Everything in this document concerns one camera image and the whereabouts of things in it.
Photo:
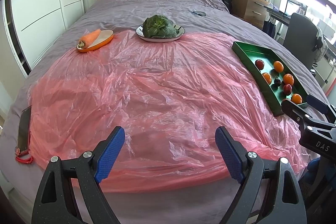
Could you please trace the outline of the right blue gloved hand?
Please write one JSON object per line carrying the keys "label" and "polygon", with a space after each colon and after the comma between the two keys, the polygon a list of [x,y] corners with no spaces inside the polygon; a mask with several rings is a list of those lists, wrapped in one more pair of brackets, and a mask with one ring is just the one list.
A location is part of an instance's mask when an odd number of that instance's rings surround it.
{"label": "right blue gloved hand", "polygon": [[308,184],[313,184],[314,180],[317,176],[318,168],[319,168],[320,157],[312,160],[306,167],[306,173],[303,176],[303,179]]}

